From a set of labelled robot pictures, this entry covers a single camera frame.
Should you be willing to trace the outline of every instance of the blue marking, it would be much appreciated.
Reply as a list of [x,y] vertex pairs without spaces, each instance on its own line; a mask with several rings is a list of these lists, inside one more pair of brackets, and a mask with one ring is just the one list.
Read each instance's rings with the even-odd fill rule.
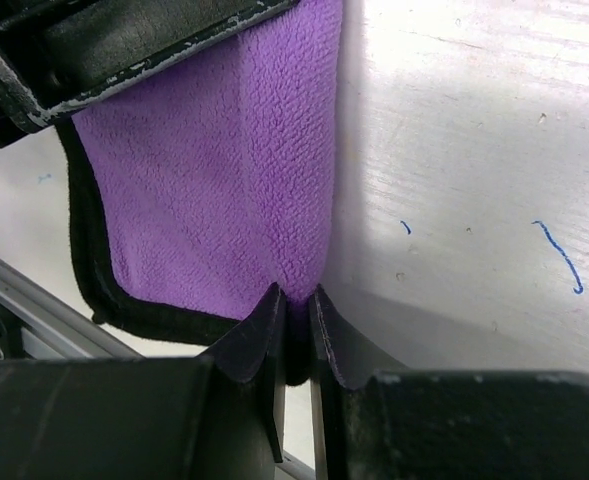
[[405,223],[405,220],[401,220],[401,225],[403,225],[405,227],[405,230],[407,230],[408,235],[412,234],[412,229],[410,228],[410,226],[407,223]]
[[565,253],[565,250],[563,250],[563,247],[561,247],[558,243],[556,243],[556,240],[554,240],[552,238],[550,231],[547,229],[547,226],[542,221],[536,220],[536,221],[532,222],[532,225],[540,225],[541,226],[541,228],[543,229],[543,232],[545,233],[545,236],[547,237],[547,240],[558,251],[558,253],[560,253],[563,256],[563,258],[565,259],[565,263],[567,263],[567,266],[570,267],[570,270],[572,271],[572,274],[574,275],[574,278],[576,279],[576,284],[577,284],[577,287],[574,288],[574,293],[577,295],[580,295],[581,293],[583,293],[584,289],[583,289],[583,284],[581,283],[581,277],[578,276],[578,272],[576,271],[576,268],[574,268],[574,264],[572,263],[570,258]]

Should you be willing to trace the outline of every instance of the blue ink line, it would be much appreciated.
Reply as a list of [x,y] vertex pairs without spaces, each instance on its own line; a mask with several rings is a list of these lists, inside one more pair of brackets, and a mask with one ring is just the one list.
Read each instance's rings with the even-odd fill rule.
[[412,234],[412,229],[410,228],[410,226],[407,223],[405,223],[405,220],[401,220],[401,225],[403,225],[405,227],[408,235]]
[[549,242],[558,251],[558,253],[560,253],[563,256],[563,258],[565,259],[565,262],[567,263],[567,266],[570,267],[570,270],[572,271],[572,273],[574,274],[574,278],[576,279],[576,284],[578,285],[577,288],[574,288],[574,293],[577,295],[580,295],[581,293],[583,293],[584,289],[583,289],[583,284],[581,283],[581,277],[578,276],[578,272],[576,271],[576,268],[574,268],[574,264],[572,263],[570,258],[565,253],[565,250],[563,250],[563,247],[561,247],[558,243],[556,243],[556,240],[554,240],[552,238],[550,231],[547,229],[547,226],[543,222],[541,222],[540,220],[536,220],[535,222],[532,222],[532,225],[540,225],[541,226],[541,228],[543,229],[543,232],[545,233],[545,236],[547,237]]

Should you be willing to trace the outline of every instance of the cloth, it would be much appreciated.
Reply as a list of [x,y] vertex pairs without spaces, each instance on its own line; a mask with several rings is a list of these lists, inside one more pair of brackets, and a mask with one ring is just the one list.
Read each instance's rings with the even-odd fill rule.
[[236,320],[273,282],[305,303],[330,240],[341,9],[302,0],[74,117],[127,294]]

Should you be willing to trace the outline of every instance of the folded cloth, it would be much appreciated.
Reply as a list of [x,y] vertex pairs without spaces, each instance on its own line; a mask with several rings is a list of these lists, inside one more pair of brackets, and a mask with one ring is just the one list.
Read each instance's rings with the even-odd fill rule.
[[[79,281],[86,298],[112,277],[148,306],[241,320],[277,282],[304,305],[331,230],[341,7],[302,0],[74,117],[111,260],[109,274],[92,271],[101,269],[100,246],[77,237],[98,220],[80,200],[72,248],[86,251],[76,255],[77,278],[96,277],[91,288]],[[78,168],[70,165],[71,190],[91,190]],[[87,199],[80,190],[70,195]],[[163,338],[150,312],[137,319],[149,322],[142,329],[122,315],[117,326]]]

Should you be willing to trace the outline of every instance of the blue curved line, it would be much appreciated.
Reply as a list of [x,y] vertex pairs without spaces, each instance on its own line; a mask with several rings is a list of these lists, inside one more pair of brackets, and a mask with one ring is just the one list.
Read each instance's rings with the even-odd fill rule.
[[565,253],[565,250],[563,250],[563,247],[561,247],[558,243],[556,243],[556,240],[554,240],[552,238],[550,231],[547,229],[547,226],[542,221],[536,220],[536,221],[532,222],[532,225],[540,225],[541,226],[541,228],[543,229],[543,233],[545,233],[545,236],[547,237],[549,242],[558,251],[558,253],[560,253],[563,256],[563,258],[565,259],[565,263],[567,263],[567,266],[570,267],[570,270],[572,271],[572,274],[574,275],[574,278],[576,279],[576,284],[578,285],[577,287],[575,287],[573,289],[574,293],[577,295],[580,295],[581,293],[583,293],[583,291],[585,289],[583,288],[583,284],[581,283],[581,277],[578,276],[578,272],[576,271],[576,268],[574,268],[574,264],[572,263],[570,258]]
[[405,229],[407,230],[407,234],[411,235],[412,234],[412,229],[410,228],[410,226],[405,222],[405,220],[401,220],[401,225],[405,226]]

